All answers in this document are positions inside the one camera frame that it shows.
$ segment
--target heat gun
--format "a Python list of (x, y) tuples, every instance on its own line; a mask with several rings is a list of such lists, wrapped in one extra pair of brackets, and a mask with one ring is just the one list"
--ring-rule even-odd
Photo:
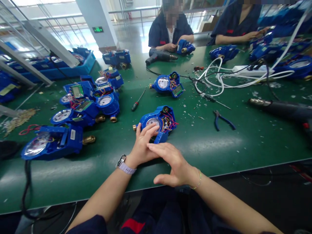
[(248, 102), (255, 106), (261, 106), (264, 111), (271, 114), (302, 124), (312, 142), (312, 106), (293, 102), (266, 101), (253, 98), (249, 99)]
[(151, 63), (161, 60), (169, 62), (170, 60), (177, 60), (178, 57), (164, 50), (157, 50), (155, 48), (151, 48), (149, 50), (149, 58), (145, 61), (146, 65), (150, 65)]

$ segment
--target power strip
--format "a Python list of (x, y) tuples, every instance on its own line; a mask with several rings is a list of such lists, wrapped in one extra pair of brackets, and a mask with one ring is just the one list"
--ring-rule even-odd
[[(234, 75), (240, 75), (240, 76), (263, 76), (267, 72), (267, 67), (265, 65), (262, 65), (258, 70), (247, 70), (247, 66), (234, 66), (233, 67), (233, 73)], [(269, 69), (269, 75), (273, 74), (274, 70)]]

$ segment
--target exit sign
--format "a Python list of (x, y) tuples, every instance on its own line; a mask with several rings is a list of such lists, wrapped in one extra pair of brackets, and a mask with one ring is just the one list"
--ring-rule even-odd
[(94, 33), (103, 33), (104, 30), (102, 27), (92, 27)]

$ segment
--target wristwatch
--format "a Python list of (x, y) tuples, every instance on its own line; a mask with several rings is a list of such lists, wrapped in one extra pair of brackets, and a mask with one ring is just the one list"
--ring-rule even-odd
[(124, 161), (126, 160), (126, 155), (123, 154), (121, 156), (121, 158), (119, 159), (118, 163), (116, 164), (116, 167), (118, 167), (119, 169), (123, 170), (125, 173), (129, 174), (129, 175), (133, 175), (136, 172), (136, 169), (132, 169), (130, 167), (128, 167)]

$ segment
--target blue-handled pliers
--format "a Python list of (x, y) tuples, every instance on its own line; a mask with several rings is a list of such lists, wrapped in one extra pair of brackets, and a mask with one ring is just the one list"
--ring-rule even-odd
[(217, 110), (215, 111), (214, 110), (214, 113), (215, 113), (215, 120), (214, 120), (215, 122), (214, 122), (214, 124), (215, 124), (215, 128), (217, 129), (217, 131), (220, 131), (220, 129), (218, 127), (218, 119), (219, 119), (219, 117), (221, 119), (223, 119), (225, 122), (227, 122), (232, 127), (233, 130), (236, 130), (236, 127), (234, 126), (234, 124), (232, 124), (231, 121), (227, 120), (226, 118), (222, 117), (220, 115), (219, 111), (217, 111)]

